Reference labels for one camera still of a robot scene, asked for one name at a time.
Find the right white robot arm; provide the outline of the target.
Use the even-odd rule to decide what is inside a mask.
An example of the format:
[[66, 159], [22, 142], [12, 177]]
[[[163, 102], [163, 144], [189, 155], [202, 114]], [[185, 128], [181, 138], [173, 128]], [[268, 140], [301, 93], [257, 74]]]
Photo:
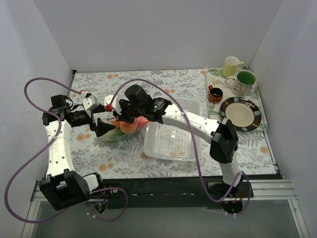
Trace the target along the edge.
[[243, 177], [239, 171], [235, 152], [238, 136], [229, 119], [221, 121], [184, 111], [174, 99], [152, 98], [139, 85], [125, 91], [126, 99], [116, 95], [105, 97], [105, 106], [112, 109], [119, 121], [133, 123], [135, 118], [145, 117], [151, 122], [170, 125], [199, 137], [210, 144], [210, 156], [219, 162], [225, 196], [235, 197], [242, 191]]

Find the clear zip top bag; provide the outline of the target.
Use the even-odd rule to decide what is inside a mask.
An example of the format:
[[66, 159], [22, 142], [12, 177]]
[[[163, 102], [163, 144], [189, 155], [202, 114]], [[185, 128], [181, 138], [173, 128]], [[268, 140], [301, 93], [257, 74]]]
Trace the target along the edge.
[[103, 136], [99, 137], [99, 139], [106, 142], [117, 142], [131, 139], [133, 136], [136, 136], [139, 132], [144, 130], [149, 122], [150, 121], [145, 117], [135, 118], [133, 124], [117, 121], [115, 117], [107, 118], [106, 123], [114, 125], [115, 129], [110, 130]]

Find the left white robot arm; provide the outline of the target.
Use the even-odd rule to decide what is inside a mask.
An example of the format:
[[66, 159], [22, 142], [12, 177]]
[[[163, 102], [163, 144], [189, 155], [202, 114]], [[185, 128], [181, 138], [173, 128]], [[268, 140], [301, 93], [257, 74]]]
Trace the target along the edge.
[[101, 198], [106, 191], [97, 172], [82, 177], [75, 171], [70, 145], [72, 128], [88, 125], [96, 136], [101, 137], [115, 126], [94, 118], [94, 113], [105, 112], [105, 108], [90, 93], [85, 94], [82, 101], [84, 109], [79, 111], [70, 105], [70, 99], [65, 95], [52, 96], [51, 102], [52, 107], [43, 113], [42, 119], [52, 144], [48, 148], [46, 176], [39, 187], [51, 206], [59, 211], [89, 200], [90, 195]]

